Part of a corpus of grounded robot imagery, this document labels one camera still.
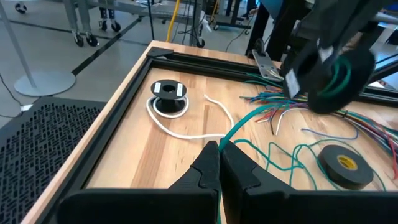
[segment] gray floor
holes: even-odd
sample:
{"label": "gray floor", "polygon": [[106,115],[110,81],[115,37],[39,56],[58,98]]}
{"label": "gray floor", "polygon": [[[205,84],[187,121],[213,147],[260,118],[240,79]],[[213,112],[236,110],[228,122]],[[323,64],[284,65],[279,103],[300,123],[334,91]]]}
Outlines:
{"label": "gray floor", "polygon": [[[26,6],[28,7],[27,14],[22,15],[14,10],[14,1],[1,1],[6,8],[9,19],[12,21],[63,30],[70,29],[62,3],[28,1],[26,2]],[[18,37],[31,70],[45,72],[61,70],[71,72],[107,43],[109,37],[116,35],[111,29],[108,29],[107,32],[98,29],[98,20],[100,18],[98,8],[91,9],[90,15],[93,33],[108,37],[107,39],[98,39],[98,47],[90,47],[85,44],[84,47],[79,48],[74,43],[72,35],[67,32],[13,23],[12,28]],[[137,16],[117,12],[116,18],[123,29],[135,21]],[[142,22],[134,26],[119,41],[82,70],[78,74],[77,81],[71,89],[56,96],[71,99],[108,101],[141,53],[145,50],[147,44],[151,42],[152,37],[149,24],[149,18],[144,18]],[[155,38],[157,40],[165,40],[168,26],[168,23],[161,24],[160,20],[154,20]],[[264,34],[265,38],[271,33],[271,27],[272,20],[269,20],[269,26],[267,26]],[[184,29],[185,26],[183,24],[178,26],[178,30],[183,31]],[[237,37],[241,32],[241,29],[222,27],[211,33],[204,31],[205,48],[225,51],[228,42]],[[183,35],[177,34],[174,42],[181,44],[182,39]],[[248,39],[249,35],[243,34],[231,44],[228,51],[243,54],[246,50]],[[14,90],[14,82],[20,76],[24,75],[24,70],[21,67],[21,63],[17,58],[14,47],[11,45],[11,41],[5,32],[2,22],[0,22],[0,49],[0,74],[5,84],[23,105],[33,103],[36,98],[22,96]],[[387,57],[392,52],[396,52],[395,48],[386,47],[386,49],[385,54],[380,54],[379,58]],[[0,115],[15,116],[19,111],[19,105],[11,98],[6,88],[0,85]],[[0,117],[0,127],[4,126],[9,120],[10,118]]]}

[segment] wooden table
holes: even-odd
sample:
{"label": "wooden table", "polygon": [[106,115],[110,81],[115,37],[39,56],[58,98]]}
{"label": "wooden table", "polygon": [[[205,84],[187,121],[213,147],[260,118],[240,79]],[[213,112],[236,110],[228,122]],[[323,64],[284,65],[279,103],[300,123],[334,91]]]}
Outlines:
{"label": "wooden table", "polygon": [[[147,51],[153,47],[173,49],[176,52],[201,55],[205,57],[220,58],[241,63],[254,63],[242,55],[227,54],[206,49],[186,47],[177,44],[152,42]],[[101,114],[97,117],[91,128],[84,135],[70,157],[64,163],[57,175],[53,178],[44,193],[25,217],[23,223],[33,223],[50,200],[63,178],[76,162],[82,149],[88,144],[94,132],[110,111],[113,103],[121,94],[134,72],[145,59],[146,51],[132,68],[125,80],[115,91]],[[240,82],[223,80],[219,78],[191,75],[168,70],[152,69],[140,89],[140,95],[127,109],[123,122],[115,132],[99,166],[96,168],[88,187],[109,188],[167,188],[174,183],[189,168],[190,164],[199,155],[202,147],[209,140],[198,139],[182,140],[169,136],[154,124],[146,111],[145,103],[152,96],[150,85],[161,79],[178,80],[187,86],[187,96],[190,107],[185,115],[178,119],[165,119],[158,117],[160,122],[170,130],[179,134],[208,134],[227,133],[230,124],[224,111],[217,105],[206,101],[203,94],[222,102],[232,114],[235,123],[258,105],[250,105],[239,99],[239,96],[256,96],[264,89],[263,86],[243,84]],[[396,108],[368,105],[354,102],[347,109],[364,114],[375,121],[392,128],[398,128]],[[233,139],[250,139],[265,153],[270,141],[276,142],[289,152],[294,146],[301,143],[313,143],[319,136],[302,132],[301,128],[310,128],[335,136],[354,136],[353,127],[334,116],[319,116],[309,111],[290,111],[283,120],[279,135],[273,136],[269,123],[255,123],[253,120],[246,123],[233,137]],[[397,182],[392,181],[392,157],[381,149],[373,140],[360,134],[354,141],[347,141],[355,147],[368,161],[369,165],[378,172],[388,190],[396,190]],[[319,153],[321,146],[313,149]],[[266,162],[251,147],[239,143],[240,147],[250,158],[265,167]],[[290,167],[290,158],[272,148],[272,160],[282,167]],[[314,176],[319,189],[334,189],[326,180],[316,165],[314,157],[309,151],[300,154],[300,160],[307,166]],[[289,173],[281,172],[270,166],[269,172],[284,182],[289,181]],[[378,190],[378,183],[369,184],[366,190]],[[313,189],[313,183],[304,171],[295,171],[292,186],[296,189]]]}

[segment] metal cart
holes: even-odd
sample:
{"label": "metal cart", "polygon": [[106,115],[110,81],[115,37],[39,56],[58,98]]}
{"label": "metal cart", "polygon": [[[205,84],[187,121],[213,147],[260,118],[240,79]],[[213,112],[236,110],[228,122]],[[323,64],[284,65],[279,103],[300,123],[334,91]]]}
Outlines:
{"label": "metal cart", "polygon": [[[153,18],[163,19],[164,21],[171,19],[175,7],[175,2],[173,1],[167,1],[167,4],[150,5],[149,10],[148,5],[142,5],[131,1],[121,2],[114,0],[77,0],[78,11],[80,14],[81,23],[83,25],[83,30],[82,32],[80,32],[77,26],[75,1],[76,0],[63,0],[65,10],[67,12],[68,21],[72,29],[73,38],[79,47],[82,47],[84,44],[83,37],[85,37],[88,45],[93,47],[98,45],[98,41],[96,37],[91,33],[90,27],[90,15],[88,10],[92,7],[101,7],[104,9],[113,9],[115,11],[128,12],[131,14],[137,14],[139,17],[149,16],[149,13],[151,11]],[[205,42],[201,38],[201,30],[203,28],[201,20],[205,15],[204,13],[201,13],[201,2],[197,1],[196,5],[192,4],[192,7],[190,7],[187,2],[187,0],[184,0],[180,3],[175,22],[187,23],[192,25],[190,45],[203,47]]]}

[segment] black electrical tape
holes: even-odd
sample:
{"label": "black electrical tape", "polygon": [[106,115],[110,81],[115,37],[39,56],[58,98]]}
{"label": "black electrical tape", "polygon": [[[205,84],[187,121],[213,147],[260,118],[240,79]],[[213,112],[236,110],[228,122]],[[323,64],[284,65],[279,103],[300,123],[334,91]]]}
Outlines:
{"label": "black electrical tape", "polygon": [[325,146],[318,159],[329,179],[346,189],[363,189],[373,181],[373,170],[369,164],[347,148]]}

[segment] black caster wheel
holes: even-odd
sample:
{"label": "black caster wheel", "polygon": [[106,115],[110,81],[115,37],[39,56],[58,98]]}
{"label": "black caster wheel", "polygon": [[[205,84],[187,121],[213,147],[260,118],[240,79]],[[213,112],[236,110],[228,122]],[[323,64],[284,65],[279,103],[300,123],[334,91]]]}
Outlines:
{"label": "black caster wheel", "polygon": [[81,35],[76,34],[76,36],[74,36],[75,39],[75,43],[77,44],[77,46],[82,47],[84,46],[85,42],[83,41],[83,38],[81,37]]}
{"label": "black caster wheel", "polygon": [[96,47],[98,45],[98,40],[93,34],[88,34],[86,36],[86,41],[87,41],[87,44],[92,47]]}
{"label": "black caster wheel", "polygon": [[118,22],[115,22],[114,25],[111,25],[112,30],[115,32],[119,32],[121,30],[120,24]]}
{"label": "black caster wheel", "polygon": [[26,6],[23,5],[23,6],[21,7],[21,4],[19,4],[19,3],[15,4],[14,8],[15,8],[15,10],[16,10],[17,12],[19,12],[19,13],[21,13],[21,14],[25,14],[26,11],[27,11]]}
{"label": "black caster wheel", "polygon": [[106,31],[108,29],[108,25],[106,24],[106,20],[100,21],[99,22],[99,28],[102,31]]}
{"label": "black caster wheel", "polygon": [[205,40],[201,40],[201,43],[199,43],[199,41],[197,42],[197,47],[199,48],[203,48],[205,46],[206,42]]}

